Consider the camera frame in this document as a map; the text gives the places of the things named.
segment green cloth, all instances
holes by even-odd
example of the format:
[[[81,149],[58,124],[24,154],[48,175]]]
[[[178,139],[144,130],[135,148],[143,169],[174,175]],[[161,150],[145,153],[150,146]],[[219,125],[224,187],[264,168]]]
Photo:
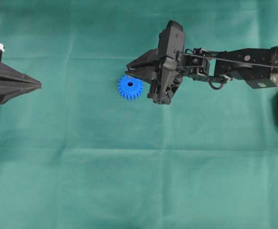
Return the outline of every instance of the green cloth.
[[[278,0],[0,0],[2,61],[42,82],[0,107],[0,229],[278,229],[278,88],[119,96],[169,20],[186,48],[278,45]]]

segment gear teeth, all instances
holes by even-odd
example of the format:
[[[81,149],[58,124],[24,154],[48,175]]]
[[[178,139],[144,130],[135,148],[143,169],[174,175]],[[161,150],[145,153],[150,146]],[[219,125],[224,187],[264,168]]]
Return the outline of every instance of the gear teeth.
[[[124,99],[135,100],[142,94],[143,82],[139,79],[125,75],[117,84],[118,92]]]

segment cable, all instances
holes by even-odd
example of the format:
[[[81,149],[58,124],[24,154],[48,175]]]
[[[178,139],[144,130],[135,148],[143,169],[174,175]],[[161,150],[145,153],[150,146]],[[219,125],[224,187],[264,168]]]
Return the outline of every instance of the cable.
[[[210,51],[210,50],[206,50],[206,49],[201,49],[201,51],[208,52],[208,53],[214,54],[214,55],[223,53],[223,52]]]
[[[214,90],[220,90],[220,89],[222,89],[222,88],[225,86],[225,84],[227,83],[226,80],[223,80],[223,81],[220,83],[220,86],[219,86],[219,87],[215,87],[215,86],[212,84],[212,80],[211,80],[211,79],[208,79],[207,82],[209,83],[210,87],[211,87],[212,89],[214,89]]]
[[[187,51],[194,52],[194,51],[193,51],[193,50],[191,50],[191,49],[186,49],[186,50],[185,50],[185,53],[186,53],[186,54],[188,54],[188,53],[187,53]]]
[[[273,65],[266,65],[266,64],[259,64],[259,63],[247,63],[247,62],[242,62],[242,61],[233,61],[233,60],[224,59],[224,58],[218,58],[218,57],[213,57],[213,56],[209,56],[209,57],[201,56],[201,55],[190,54],[190,53],[185,53],[185,52],[178,52],[178,53],[181,55],[194,56],[194,57],[199,57],[199,58],[204,58],[204,59],[214,59],[214,60],[218,60],[218,61],[247,64],[247,65],[266,67],[266,68],[278,68],[278,66],[273,66]]]

